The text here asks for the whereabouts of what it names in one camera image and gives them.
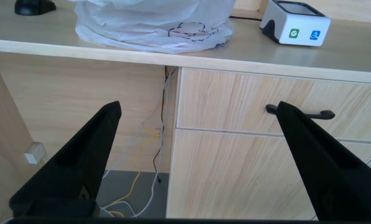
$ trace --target wall outlet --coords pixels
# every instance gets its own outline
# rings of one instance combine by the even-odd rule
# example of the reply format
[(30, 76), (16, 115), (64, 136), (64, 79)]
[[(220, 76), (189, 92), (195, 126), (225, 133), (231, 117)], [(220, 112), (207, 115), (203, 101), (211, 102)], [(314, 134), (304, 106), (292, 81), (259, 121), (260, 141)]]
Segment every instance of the wall outlet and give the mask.
[(43, 144), (40, 142), (33, 143), (25, 153), (25, 157), (30, 164), (38, 164), (45, 155), (46, 150), (44, 149)]

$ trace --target floor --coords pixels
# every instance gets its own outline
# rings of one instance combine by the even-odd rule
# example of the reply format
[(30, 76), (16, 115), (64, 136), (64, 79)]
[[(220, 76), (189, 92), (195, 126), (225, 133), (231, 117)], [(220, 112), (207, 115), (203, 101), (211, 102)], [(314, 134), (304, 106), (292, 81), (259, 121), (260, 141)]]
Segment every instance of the floor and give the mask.
[[(131, 184), (136, 177), (137, 172), (130, 171), (111, 171), (101, 182), (100, 190), (97, 196), (99, 206), (105, 206), (111, 202), (125, 196), (129, 193)], [(125, 199), (138, 213), (147, 204), (151, 196), (151, 184), (154, 180), (155, 173), (142, 172), (134, 185), (133, 193)], [(154, 198), (149, 207), (140, 214), (139, 218), (165, 218), (167, 186), (169, 183), (169, 174), (159, 174), (161, 183), (156, 181), (154, 188)], [(109, 210), (121, 212), (125, 217), (132, 217), (133, 213), (126, 204), (120, 203), (110, 207)], [(109, 217), (104, 211), (100, 213), (101, 217)]]

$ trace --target black drawer handle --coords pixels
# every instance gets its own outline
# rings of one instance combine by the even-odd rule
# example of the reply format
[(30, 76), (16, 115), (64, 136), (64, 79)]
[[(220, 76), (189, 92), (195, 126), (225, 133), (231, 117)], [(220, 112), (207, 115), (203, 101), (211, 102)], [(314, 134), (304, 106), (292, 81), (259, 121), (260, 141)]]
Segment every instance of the black drawer handle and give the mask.
[[(266, 105), (267, 113), (275, 115), (277, 113), (276, 105)], [(320, 114), (306, 114), (311, 119), (332, 119), (335, 118), (335, 113), (331, 110), (321, 111)]]

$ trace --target white plastic bag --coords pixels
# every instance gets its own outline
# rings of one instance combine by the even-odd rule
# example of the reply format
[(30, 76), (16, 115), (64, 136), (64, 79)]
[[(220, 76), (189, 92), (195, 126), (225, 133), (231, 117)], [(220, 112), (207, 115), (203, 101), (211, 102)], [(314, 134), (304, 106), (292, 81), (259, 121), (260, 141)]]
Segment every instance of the white plastic bag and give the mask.
[(223, 47), (235, 0), (76, 1), (76, 33), (87, 42), (170, 54)]

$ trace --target wooden desk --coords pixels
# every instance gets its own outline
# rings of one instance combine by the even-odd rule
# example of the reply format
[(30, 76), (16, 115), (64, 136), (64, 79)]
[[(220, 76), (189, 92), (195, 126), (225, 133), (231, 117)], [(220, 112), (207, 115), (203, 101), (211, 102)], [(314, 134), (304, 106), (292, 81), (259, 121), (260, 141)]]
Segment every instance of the wooden desk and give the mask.
[[(179, 67), (161, 169), (171, 174), (168, 217), (313, 218), (278, 123), (264, 111), (280, 100), (307, 113), (333, 110), (332, 121), (318, 123), (371, 166), (371, 15), (341, 14), (350, 21), (334, 20), (319, 48), (278, 45), (258, 22), (233, 19), (224, 48), (169, 55), (86, 43), (74, 31), (73, 5), (55, 2), (55, 12), (20, 17), (0, 1), (0, 221), (11, 216), (9, 197), (40, 167), (25, 161), (30, 145), (42, 142), (50, 158), (101, 106), (119, 100), (112, 165), (153, 110), (163, 65)], [(161, 127), (159, 113), (147, 127)], [(116, 169), (135, 170), (147, 139), (142, 134)], [(159, 145), (155, 139), (142, 153), (142, 171), (153, 172)]]

